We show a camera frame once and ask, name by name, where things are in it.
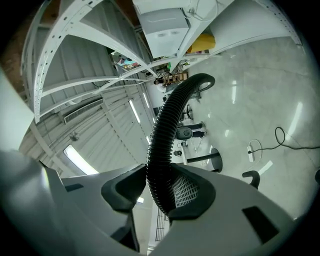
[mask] black corrugated hose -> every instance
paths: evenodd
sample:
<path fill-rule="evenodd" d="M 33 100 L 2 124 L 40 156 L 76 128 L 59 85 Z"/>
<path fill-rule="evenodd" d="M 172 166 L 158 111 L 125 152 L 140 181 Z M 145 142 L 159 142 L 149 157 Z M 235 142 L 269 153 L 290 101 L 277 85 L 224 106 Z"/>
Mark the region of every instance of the black corrugated hose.
<path fill-rule="evenodd" d="M 153 200 L 165 215 L 176 208 L 171 155 L 178 122 L 191 95 L 209 89 L 215 81 L 213 76 L 205 73 L 195 74 L 183 81 L 165 101 L 153 126 L 146 177 Z M 202 84 L 208 82 L 210 85 L 199 90 Z"/>

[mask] fluorescent light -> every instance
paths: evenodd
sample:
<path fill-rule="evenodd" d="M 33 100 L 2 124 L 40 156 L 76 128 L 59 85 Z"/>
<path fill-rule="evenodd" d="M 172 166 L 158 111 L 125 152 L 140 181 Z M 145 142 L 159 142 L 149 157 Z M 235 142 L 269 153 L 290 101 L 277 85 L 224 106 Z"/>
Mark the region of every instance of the fluorescent light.
<path fill-rule="evenodd" d="M 145 93 L 143 93 L 143 97 L 144 97 L 144 100 L 145 100 L 145 103 L 146 103 L 146 106 L 149 108 L 149 103 L 147 101 L 147 96 Z"/>
<path fill-rule="evenodd" d="M 303 104 L 301 102 L 299 102 L 298 105 L 296 106 L 295 114 L 294 114 L 293 120 L 292 120 L 291 125 L 288 130 L 288 134 L 290 136 L 292 136 L 292 134 L 295 132 L 295 130 L 297 128 L 297 124 L 298 124 L 298 121 L 299 121 L 299 118 L 300 118 L 300 115 L 302 112 L 302 107 L 303 107 Z"/>
<path fill-rule="evenodd" d="M 139 197 L 137 202 L 143 204 L 144 203 L 144 199 L 142 197 Z"/>
<path fill-rule="evenodd" d="M 138 113 L 137 113 L 137 111 L 136 111 L 136 109 L 135 109 L 135 106 L 134 106 L 134 104 L 133 104 L 133 102 L 132 102 L 131 99 L 129 100 L 129 104 L 130 104 L 130 106 L 131 106 L 131 108 L 132 108 L 132 110 L 133 110 L 133 113 L 134 113 L 134 115 L 135 115 L 136 120 L 137 120 L 138 123 L 140 124 L 140 119 L 139 119 Z"/>
<path fill-rule="evenodd" d="M 88 164 L 86 160 L 83 159 L 83 157 L 75 150 L 72 145 L 67 146 L 63 153 L 86 175 L 99 173 L 90 164 Z"/>
<path fill-rule="evenodd" d="M 260 175 L 262 175 L 266 170 L 268 170 L 271 166 L 273 166 L 274 165 L 274 163 L 270 160 L 269 162 L 267 162 L 266 164 L 265 164 L 265 166 L 264 167 L 262 167 L 259 171 L 258 171 L 258 173 L 260 174 Z"/>
<path fill-rule="evenodd" d="M 233 86 L 232 87 L 232 103 L 235 104 L 236 102 L 236 93 L 237 93 L 237 87 Z"/>

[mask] concrete floor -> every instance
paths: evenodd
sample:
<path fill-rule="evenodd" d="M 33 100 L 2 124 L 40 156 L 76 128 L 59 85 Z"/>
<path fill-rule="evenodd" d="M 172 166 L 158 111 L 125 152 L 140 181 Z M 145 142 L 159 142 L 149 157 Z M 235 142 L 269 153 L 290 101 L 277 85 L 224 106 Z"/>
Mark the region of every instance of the concrete floor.
<path fill-rule="evenodd" d="M 277 145 L 275 128 L 286 132 L 294 147 L 320 145 L 320 85 L 311 58 L 288 38 L 248 43 L 227 50 L 188 69 L 189 75 L 215 77 L 213 88 L 192 99 L 194 123 L 203 121 L 208 132 L 199 151 L 217 148 L 223 159 L 221 174 L 242 178 L 246 170 L 261 173 L 259 191 L 283 207 L 293 218 L 304 214 L 318 189 L 314 180 L 320 167 L 320 149 L 279 147 L 254 153 L 249 162 L 248 143 L 263 148 Z M 199 138 L 192 139 L 198 147 Z M 253 149 L 260 146 L 251 143 Z M 205 162 L 198 163 L 206 168 Z"/>

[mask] power strip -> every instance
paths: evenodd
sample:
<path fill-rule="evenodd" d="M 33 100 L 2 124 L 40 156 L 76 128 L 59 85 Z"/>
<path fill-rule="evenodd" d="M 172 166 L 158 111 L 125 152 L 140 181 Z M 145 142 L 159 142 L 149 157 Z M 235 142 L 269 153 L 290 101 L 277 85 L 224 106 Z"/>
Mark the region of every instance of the power strip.
<path fill-rule="evenodd" d="M 247 148 L 248 156 L 249 156 L 249 162 L 253 163 L 255 161 L 254 153 L 249 153 L 252 152 L 252 147 L 248 146 Z"/>

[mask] yellow object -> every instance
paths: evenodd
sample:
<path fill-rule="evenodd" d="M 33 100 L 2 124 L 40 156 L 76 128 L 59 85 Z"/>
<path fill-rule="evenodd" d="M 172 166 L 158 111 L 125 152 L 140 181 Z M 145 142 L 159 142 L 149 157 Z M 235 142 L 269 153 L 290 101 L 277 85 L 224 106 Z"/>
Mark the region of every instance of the yellow object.
<path fill-rule="evenodd" d="M 188 54 L 212 49 L 216 46 L 216 40 L 213 35 L 210 34 L 201 34 L 193 42 L 190 48 L 186 51 Z"/>

